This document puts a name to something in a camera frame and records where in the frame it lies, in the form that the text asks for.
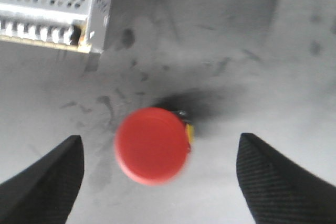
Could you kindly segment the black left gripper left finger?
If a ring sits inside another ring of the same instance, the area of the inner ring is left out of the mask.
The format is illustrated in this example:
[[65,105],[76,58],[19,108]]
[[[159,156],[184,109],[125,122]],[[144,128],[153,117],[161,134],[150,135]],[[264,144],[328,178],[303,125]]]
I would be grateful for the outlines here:
[[72,135],[1,183],[1,223],[66,223],[84,171],[83,142]]

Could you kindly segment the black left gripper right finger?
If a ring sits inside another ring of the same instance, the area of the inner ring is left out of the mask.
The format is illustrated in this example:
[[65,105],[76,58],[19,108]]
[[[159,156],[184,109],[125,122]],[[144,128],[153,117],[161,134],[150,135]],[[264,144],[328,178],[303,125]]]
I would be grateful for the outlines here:
[[236,174],[255,223],[335,223],[335,186],[253,133],[240,136]]

